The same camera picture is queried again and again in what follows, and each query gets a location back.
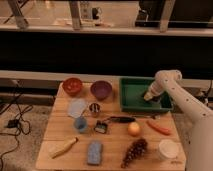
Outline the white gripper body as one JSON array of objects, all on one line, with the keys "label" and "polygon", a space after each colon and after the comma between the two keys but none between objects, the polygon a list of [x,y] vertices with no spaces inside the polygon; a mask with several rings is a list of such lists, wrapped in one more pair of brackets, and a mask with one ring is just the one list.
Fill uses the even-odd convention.
[{"label": "white gripper body", "polygon": [[144,100],[150,101],[153,98],[160,96],[163,92],[164,89],[156,81],[154,81],[144,93]]}]

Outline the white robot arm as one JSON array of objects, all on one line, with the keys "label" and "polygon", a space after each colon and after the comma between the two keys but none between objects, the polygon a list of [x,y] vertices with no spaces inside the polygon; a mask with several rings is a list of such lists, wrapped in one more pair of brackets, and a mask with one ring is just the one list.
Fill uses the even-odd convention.
[{"label": "white robot arm", "polygon": [[185,171],[213,171],[213,110],[182,88],[181,79],[179,70],[160,70],[143,98],[150,101],[163,92],[170,95],[193,123]]}]

